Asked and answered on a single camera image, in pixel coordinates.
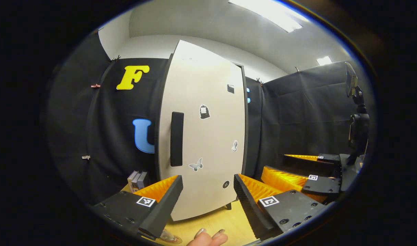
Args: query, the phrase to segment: white wall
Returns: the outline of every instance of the white wall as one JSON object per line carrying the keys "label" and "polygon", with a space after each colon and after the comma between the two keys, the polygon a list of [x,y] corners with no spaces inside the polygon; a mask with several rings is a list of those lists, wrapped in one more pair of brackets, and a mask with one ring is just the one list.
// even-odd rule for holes
{"label": "white wall", "polygon": [[99,40],[110,59],[117,58],[115,53],[129,39],[131,12],[125,12],[99,28]]}
{"label": "white wall", "polygon": [[120,55],[121,58],[168,59],[171,53],[174,52],[180,39],[210,50],[231,62],[243,65],[245,67],[245,75],[252,79],[260,78],[265,83],[287,75],[285,71],[279,69],[274,64],[244,50],[221,42],[190,36],[149,35],[133,37],[129,38],[125,44],[109,56],[118,57]]}

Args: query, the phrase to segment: wooden floor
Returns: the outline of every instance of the wooden floor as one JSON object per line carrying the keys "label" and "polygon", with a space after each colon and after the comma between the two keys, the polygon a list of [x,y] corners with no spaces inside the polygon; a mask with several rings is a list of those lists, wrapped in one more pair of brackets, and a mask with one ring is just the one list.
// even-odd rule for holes
{"label": "wooden floor", "polygon": [[[128,185],[122,190],[131,192]],[[257,240],[239,201],[231,203],[231,210],[221,207],[194,218],[175,222],[169,220],[165,228],[183,240],[181,244],[178,244],[182,246],[193,240],[193,237],[201,228],[205,228],[210,235],[224,229],[225,234],[228,235],[228,241],[223,246],[240,246]],[[177,245],[166,243],[160,239],[155,240],[155,242],[166,246]]]}

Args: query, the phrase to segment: white cabinet door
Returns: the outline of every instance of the white cabinet door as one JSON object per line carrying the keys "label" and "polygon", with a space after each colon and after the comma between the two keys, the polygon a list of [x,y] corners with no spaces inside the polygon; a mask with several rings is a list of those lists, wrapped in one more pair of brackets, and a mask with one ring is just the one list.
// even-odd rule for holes
{"label": "white cabinet door", "polygon": [[[245,142],[245,93],[240,67],[180,40],[167,71],[158,126],[160,179],[182,175],[174,221],[218,209],[236,199],[233,176],[241,173]],[[182,163],[171,164],[172,113],[184,116]],[[181,153],[173,151],[172,156]]]}

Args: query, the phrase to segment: butterfly sticker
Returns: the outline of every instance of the butterfly sticker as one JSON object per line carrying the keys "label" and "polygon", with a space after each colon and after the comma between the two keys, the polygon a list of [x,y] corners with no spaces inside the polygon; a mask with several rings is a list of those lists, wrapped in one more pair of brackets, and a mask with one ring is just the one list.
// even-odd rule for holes
{"label": "butterfly sticker", "polygon": [[202,168],[202,157],[199,158],[198,163],[197,164],[190,164],[189,165],[191,168],[193,168],[193,171],[197,172],[198,168]]}

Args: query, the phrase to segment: blue letter u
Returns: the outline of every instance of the blue letter u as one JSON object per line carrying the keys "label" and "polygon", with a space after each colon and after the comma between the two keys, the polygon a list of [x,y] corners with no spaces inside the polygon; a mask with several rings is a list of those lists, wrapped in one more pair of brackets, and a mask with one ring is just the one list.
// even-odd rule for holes
{"label": "blue letter u", "polygon": [[150,120],[135,119],[132,121],[134,125],[134,141],[135,146],[145,153],[153,154],[154,145],[148,143],[148,126],[151,125]]}

